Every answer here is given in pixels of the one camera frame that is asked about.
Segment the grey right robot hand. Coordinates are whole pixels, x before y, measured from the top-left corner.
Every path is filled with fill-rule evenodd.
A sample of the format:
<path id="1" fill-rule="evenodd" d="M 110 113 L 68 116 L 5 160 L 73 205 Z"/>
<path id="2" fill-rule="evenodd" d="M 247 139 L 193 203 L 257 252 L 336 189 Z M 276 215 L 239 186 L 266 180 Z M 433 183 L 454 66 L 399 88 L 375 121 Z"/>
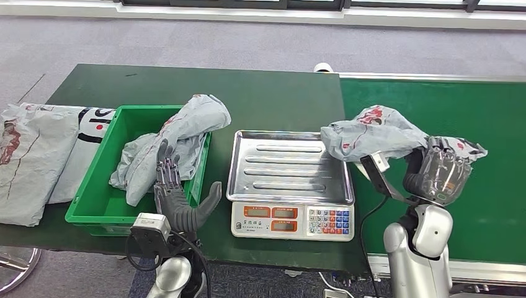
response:
<path id="1" fill-rule="evenodd" d="M 439 205 L 449 205 L 461 194 L 479 150 L 459 138 L 427 138 L 427 145 L 405 157 L 405 190 Z"/>

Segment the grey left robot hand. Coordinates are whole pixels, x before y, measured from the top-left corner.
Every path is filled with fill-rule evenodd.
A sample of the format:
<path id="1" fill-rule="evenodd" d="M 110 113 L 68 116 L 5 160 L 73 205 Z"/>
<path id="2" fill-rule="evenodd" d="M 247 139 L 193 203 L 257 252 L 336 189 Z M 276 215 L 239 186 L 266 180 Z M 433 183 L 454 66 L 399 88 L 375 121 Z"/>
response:
<path id="1" fill-rule="evenodd" d="M 163 139 L 157 152 L 154 199 L 159 214 L 168 219 L 175 232 L 196 232 L 207 221 L 222 197 L 222 182 L 215 181 L 209 194 L 197 207 L 187 201 L 179 176 L 179 157 L 172 158 L 173 147 Z"/>

